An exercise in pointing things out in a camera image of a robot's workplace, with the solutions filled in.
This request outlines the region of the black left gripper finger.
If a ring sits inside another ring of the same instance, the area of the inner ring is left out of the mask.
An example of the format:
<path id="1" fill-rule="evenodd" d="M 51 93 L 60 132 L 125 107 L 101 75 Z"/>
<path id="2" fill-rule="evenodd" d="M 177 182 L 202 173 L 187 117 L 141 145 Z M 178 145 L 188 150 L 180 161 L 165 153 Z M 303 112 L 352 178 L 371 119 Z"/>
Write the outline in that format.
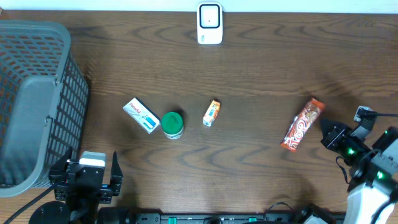
<path id="1" fill-rule="evenodd" d="M 117 152 L 113 153 L 112 167 L 111 167 L 111 179 L 110 184 L 113 187 L 120 187 L 123 182 L 123 173 L 119 166 Z"/>
<path id="2" fill-rule="evenodd" d="M 70 146 L 66 153 L 51 167 L 49 174 L 64 174 L 68 167 L 68 160 L 71 158 L 73 148 Z"/>

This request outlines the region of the red Top chocolate bar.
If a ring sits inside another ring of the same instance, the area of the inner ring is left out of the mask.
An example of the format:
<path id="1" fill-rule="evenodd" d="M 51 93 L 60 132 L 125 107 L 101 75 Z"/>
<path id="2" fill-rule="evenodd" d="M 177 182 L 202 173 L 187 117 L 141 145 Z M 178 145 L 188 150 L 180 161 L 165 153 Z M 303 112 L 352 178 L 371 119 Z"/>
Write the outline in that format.
<path id="1" fill-rule="evenodd" d="M 324 109 L 324 103 L 311 98 L 301 112 L 294 118 L 280 146 L 290 151 L 296 151 L 304 135 Z"/>

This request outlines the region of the white Panadol box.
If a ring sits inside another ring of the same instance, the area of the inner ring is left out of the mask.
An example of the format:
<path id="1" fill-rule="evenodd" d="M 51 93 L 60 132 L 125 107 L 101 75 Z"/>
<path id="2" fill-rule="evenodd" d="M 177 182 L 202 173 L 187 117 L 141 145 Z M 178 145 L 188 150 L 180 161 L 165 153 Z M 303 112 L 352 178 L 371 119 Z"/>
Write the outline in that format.
<path id="1" fill-rule="evenodd" d="M 138 98 L 133 98 L 124 105 L 123 110 L 148 134 L 151 134 L 160 124 L 159 117 Z"/>

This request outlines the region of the green lid jar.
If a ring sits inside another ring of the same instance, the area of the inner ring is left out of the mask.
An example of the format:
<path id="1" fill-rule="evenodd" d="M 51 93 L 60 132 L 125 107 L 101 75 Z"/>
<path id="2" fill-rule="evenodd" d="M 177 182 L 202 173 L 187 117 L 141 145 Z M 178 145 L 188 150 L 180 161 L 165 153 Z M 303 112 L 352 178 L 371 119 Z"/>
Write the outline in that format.
<path id="1" fill-rule="evenodd" d="M 176 112 L 166 113 L 161 120 L 165 136 L 171 140 L 180 138 L 184 132 L 182 117 Z"/>

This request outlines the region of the small orange carton box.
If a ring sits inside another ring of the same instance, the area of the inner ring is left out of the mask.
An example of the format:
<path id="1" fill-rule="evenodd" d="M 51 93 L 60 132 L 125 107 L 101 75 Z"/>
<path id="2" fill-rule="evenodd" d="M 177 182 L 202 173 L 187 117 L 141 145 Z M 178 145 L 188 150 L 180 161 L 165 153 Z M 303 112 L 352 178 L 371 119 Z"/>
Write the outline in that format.
<path id="1" fill-rule="evenodd" d="M 221 104 L 218 101 L 213 100 L 210 103 L 210 105 L 203 117 L 203 124 L 205 126 L 211 127 L 211 125 L 215 121 L 215 119 L 220 111 L 220 107 L 221 107 Z"/>

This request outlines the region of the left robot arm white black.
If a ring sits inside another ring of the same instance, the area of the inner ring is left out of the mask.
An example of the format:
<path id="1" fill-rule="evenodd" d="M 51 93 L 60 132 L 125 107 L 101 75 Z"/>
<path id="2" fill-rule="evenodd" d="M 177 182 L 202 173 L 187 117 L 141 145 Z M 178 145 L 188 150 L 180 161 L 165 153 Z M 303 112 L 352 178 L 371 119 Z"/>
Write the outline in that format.
<path id="1" fill-rule="evenodd" d="M 106 154 L 85 151 L 72 159 L 69 148 L 51 168 L 49 191 L 55 200 L 41 205 L 29 223 L 134 223 L 126 208 L 98 208 L 110 204 L 121 193 L 123 173 L 117 153 L 113 153 L 108 184 L 103 183 Z"/>

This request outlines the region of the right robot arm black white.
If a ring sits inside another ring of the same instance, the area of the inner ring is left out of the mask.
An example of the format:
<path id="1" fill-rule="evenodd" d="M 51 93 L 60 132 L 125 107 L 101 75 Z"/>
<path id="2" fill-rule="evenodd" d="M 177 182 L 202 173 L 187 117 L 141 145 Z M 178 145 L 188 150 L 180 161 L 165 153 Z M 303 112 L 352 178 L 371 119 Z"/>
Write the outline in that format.
<path id="1" fill-rule="evenodd" d="M 343 171 L 348 183 L 347 209 L 343 223 L 385 223 L 397 203 L 397 128 L 389 127 L 368 147 L 364 139 L 371 132 L 374 118 L 349 126 L 321 120 L 321 143 L 338 154 L 350 167 Z"/>

